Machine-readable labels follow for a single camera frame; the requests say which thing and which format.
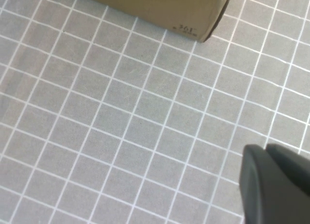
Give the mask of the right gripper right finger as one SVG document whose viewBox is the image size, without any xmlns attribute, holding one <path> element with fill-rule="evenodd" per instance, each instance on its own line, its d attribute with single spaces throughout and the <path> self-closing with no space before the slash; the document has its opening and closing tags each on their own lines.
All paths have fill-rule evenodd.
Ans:
<svg viewBox="0 0 310 224">
<path fill-rule="evenodd" d="M 266 151 L 289 181 L 310 195 L 310 161 L 278 144 L 267 144 Z"/>
</svg>

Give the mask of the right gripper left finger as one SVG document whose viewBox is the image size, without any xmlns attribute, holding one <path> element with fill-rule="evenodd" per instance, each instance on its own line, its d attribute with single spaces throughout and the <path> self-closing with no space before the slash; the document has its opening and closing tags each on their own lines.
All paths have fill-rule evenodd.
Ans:
<svg viewBox="0 0 310 224">
<path fill-rule="evenodd" d="M 289 181 L 266 148 L 244 147 L 239 187 L 247 224 L 310 222 L 310 195 Z"/>
</svg>

